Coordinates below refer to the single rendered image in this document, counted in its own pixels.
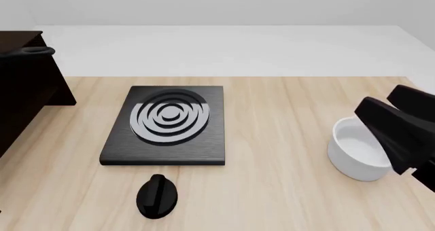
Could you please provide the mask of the round black stove knob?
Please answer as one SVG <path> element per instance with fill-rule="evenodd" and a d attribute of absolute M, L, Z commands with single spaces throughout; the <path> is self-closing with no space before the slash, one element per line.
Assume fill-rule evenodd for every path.
<path fill-rule="evenodd" d="M 140 188 L 136 197 L 140 214 L 149 219 L 167 216 L 175 208 L 177 200 L 175 184 L 161 174 L 152 175 Z"/>

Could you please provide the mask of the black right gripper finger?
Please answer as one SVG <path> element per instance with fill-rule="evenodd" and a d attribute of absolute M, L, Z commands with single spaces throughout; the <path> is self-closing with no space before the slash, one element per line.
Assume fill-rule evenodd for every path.
<path fill-rule="evenodd" d="M 375 136 L 393 170 L 401 175 L 430 159 L 430 122 L 367 96 L 356 116 Z"/>
<path fill-rule="evenodd" d="M 435 130 L 435 95 L 397 85 L 387 96 L 394 130 Z"/>

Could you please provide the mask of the black frying pan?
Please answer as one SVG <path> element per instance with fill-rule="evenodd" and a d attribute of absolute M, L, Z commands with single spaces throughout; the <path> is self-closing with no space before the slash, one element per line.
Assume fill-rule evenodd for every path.
<path fill-rule="evenodd" d="M 0 61 L 6 61 L 9 59 L 39 58 L 44 56 L 52 56 L 54 53 L 55 49 L 51 47 L 24 47 L 6 53 L 0 53 Z"/>

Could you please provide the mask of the dark wooden cabinet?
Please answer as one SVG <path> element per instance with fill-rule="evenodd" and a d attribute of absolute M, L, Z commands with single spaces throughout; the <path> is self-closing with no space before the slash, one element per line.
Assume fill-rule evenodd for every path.
<path fill-rule="evenodd" d="M 41 31 L 0 31 L 0 53 L 48 47 L 41 35 Z M 0 158 L 44 106 L 75 104 L 53 55 L 0 61 Z"/>

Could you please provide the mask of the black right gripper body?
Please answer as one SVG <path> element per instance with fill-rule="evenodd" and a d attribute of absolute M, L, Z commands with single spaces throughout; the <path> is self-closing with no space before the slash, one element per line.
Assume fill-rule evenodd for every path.
<path fill-rule="evenodd" d="M 412 176 L 435 193 L 435 159 L 429 159 L 417 167 Z"/>

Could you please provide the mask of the flat black stove plate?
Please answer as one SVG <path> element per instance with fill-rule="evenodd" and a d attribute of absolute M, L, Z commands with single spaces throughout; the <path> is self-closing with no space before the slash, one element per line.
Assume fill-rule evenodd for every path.
<path fill-rule="evenodd" d="M 224 165 L 222 86 L 132 86 L 101 165 Z"/>

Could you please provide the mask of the white ceramic bowl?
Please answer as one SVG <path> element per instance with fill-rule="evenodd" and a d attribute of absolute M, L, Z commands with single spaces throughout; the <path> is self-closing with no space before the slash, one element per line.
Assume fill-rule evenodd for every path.
<path fill-rule="evenodd" d="M 327 155 L 336 169 L 358 181 L 376 181 L 392 170 L 380 143 L 356 116 L 334 124 Z"/>

